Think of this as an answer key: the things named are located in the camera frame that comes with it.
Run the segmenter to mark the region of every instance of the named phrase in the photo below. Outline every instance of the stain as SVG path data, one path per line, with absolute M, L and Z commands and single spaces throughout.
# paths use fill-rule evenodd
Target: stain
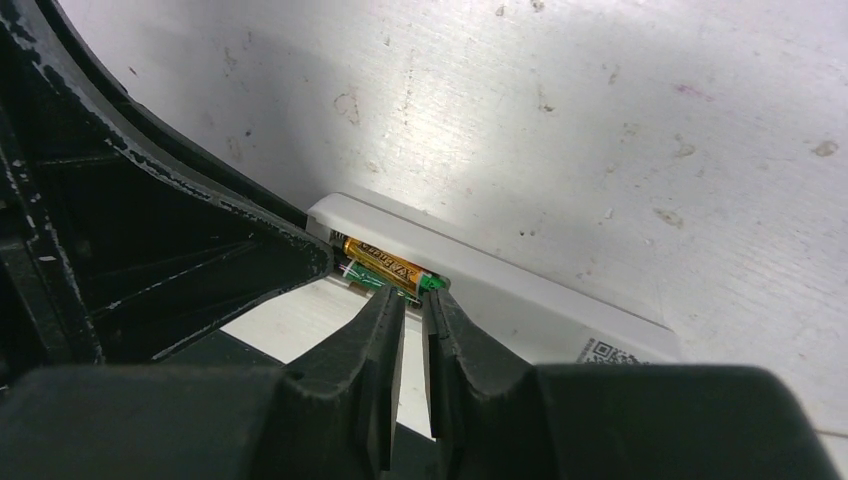
M 839 150 L 839 145 L 833 140 L 825 140 L 818 147 L 810 150 L 820 157 L 829 157 Z
M 215 128 L 215 119 L 212 118 L 212 114 L 209 112 L 203 112 L 200 115 L 200 121 L 210 130 Z
M 680 144 L 680 148 L 678 148 L 677 153 L 674 154 L 675 157 L 688 157 L 690 155 L 693 155 L 697 151 L 694 145 L 690 145 L 683 141 L 683 135 L 678 133 L 674 136 L 674 139 L 677 140 L 677 142 Z
M 618 80 L 618 74 L 621 72 L 621 67 L 616 65 L 615 68 L 612 69 L 612 73 L 610 74 L 609 80 L 607 80 L 607 85 L 615 85 L 616 80 Z
M 236 137 L 227 137 L 227 150 L 230 152 L 230 158 L 236 163 L 243 161 L 241 155 L 241 144 Z
M 622 124 L 620 137 L 618 139 L 618 143 L 629 143 L 633 140 L 639 132 L 642 131 L 642 126 L 638 123 L 625 123 Z
M 654 214 L 659 217 L 660 220 L 671 225 L 672 227 L 677 227 L 679 230 L 683 229 L 683 217 L 672 212 L 671 210 L 655 208 Z
M 715 98 L 710 95 L 707 95 L 706 93 L 698 90 L 697 88 L 692 87 L 690 85 L 683 85 L 682 83 L 675 85 L 674 90 L 681 95 L 686 95 L 687 97 L 693 98 L 700 98 L 701 100 L 706 100 L 707 102 L 712 102 L 715 100 Z
M 359 102 L 356 93 L 342 93 L 333 100 L 336 113 L 345 117 L 351 125 L 359 126 Z
M 539 111 L 545 113 L 553 112 L 556 107 L 548 105 L 548 97 L 545 95 L 545 89 L 542 87 L 542 84 L 539 84 L 536 89 L 539 97 Z
M 624 136 L 626 137 L 635 137 L 642 131 L 642 126 L 638 123 L 625 123 L 624 128 Z
M 238 60 L 230 55 L 230 47 L 224 47 L 224 61 L 230 66 L 230 70 L 236 68 L 236 65 L 238 65 Z

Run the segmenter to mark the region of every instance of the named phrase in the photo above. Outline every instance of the white surface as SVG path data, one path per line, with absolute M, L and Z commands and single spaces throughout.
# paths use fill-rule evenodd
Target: white surface
M 60 1 L 135 98 L 299 207 L 426 211 L 848 433 L 848 3 Z
M 307 213 L 307 231 L 326 242 L 335 230 L 449 278 L 469 318 L 530 363 L 585 360 L 596 342 L 624 352 L 616 357 L 680 360 L 677 338 L 664 327 L 359 200 L 334 193 Z

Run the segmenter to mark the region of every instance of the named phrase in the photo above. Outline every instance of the qr code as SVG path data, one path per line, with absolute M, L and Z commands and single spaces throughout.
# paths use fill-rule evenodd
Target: qr code
M 609 365 L 643 365 L 648 362 L 640 361 L 632 354 L 614 347 L 606 342 L 599 342 L 590 338 L 577 363 L 601 363 Z

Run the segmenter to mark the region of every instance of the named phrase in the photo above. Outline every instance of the white plastic housing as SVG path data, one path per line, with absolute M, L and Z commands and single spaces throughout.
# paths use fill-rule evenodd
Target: white plastic housing
M 307 231 L 362 240 L 450 279 L 471 320 L 531 363 L 674 362 L 676 335 L 343 194 L 308 212 Z

